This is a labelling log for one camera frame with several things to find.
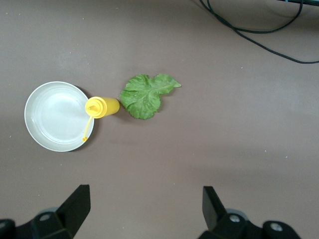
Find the green lettuce leaf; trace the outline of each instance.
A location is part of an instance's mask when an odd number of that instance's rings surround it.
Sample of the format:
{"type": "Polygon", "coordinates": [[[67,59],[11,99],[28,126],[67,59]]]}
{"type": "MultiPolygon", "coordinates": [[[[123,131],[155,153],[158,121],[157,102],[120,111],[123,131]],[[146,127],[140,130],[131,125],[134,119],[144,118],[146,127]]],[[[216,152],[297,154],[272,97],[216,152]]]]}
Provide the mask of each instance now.
{"type": "Polygon", "coordinates": [[[124,108],[137,119],[147,120],[160,108],[160,95],[180,87],[169,75],[159,74],[154,78],[137,75],[131,78],[120,94],[124,108]]]}

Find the yellow squeeze bottle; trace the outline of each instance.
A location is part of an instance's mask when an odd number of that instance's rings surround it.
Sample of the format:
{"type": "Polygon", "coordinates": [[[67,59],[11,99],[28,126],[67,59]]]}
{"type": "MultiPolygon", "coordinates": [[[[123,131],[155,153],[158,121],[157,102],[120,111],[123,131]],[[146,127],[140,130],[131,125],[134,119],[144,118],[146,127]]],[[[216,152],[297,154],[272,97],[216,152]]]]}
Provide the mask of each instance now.
{"type": "Polygon", "coordinates": [[[84,136],[82,141],[85,142],[88,138],[86,137],[86,133],[88,131],[88,127],[90,125],[91,119],[99,119],[104,116],[109,116],[115,114],[120,109],[120,103],[115,98],[108,97],[91,97],[85,104],[85,111],[90,116],[88,123],[86,124],[84,130],[84,136]]]}

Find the gray table surface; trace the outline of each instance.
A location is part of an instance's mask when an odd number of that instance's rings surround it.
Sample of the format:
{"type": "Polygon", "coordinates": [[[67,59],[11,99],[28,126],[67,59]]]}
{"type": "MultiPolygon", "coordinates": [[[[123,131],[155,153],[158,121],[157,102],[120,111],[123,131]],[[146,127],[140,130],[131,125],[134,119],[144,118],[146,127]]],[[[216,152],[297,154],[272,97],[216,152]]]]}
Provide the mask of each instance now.
{"type": "MultiPolygon", "coordinates": [[[[272,29],[298,5],[213,1],[236,26],[272,29]]],[[[252,35],[282,53],[318,60],[319,8],[288,28],[252,35]]],[[[258,226],[318,237],[319,65],[275,56],[237,36],[195,0],[0,1],[0,218],[20,225],[90,184],[77,239],[195,239],[206,224],[202,187],[258,226]],[[37,144],[23,118],[39,85],[64,81],[119,98],[137,74],[182,84],[154,118],[123,108],[96,121],[84,147],[37,144]]]]}

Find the yellow bottle nozzle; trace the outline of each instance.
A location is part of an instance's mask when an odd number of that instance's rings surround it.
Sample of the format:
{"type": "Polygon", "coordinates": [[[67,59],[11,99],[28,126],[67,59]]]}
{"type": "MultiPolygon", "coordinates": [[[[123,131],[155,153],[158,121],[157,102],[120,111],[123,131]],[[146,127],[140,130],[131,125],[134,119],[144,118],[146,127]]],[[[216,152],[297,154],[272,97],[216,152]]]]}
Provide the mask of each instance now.
{"type": "Polygon", "coordinates": [[[83,142],[85,142],[85,141],[88,140],[88,137],[86,136],[86,133],[87,133],[87,131],[88,131],[88,128],[89,128],[91,119],[92,119],[92,116],[89,118],[89,121],[88,121],[88,123],[86,124],[85,130],[84,130],[84,135],[83,135],[83,138],[82,138],[82,141],[83,141],[83,142]]]}
{"type": "Polygon", "coordinates": [[[98,108],[96,106],[89,106],[86,108],[88,111],[98,111],[98,108]]]}

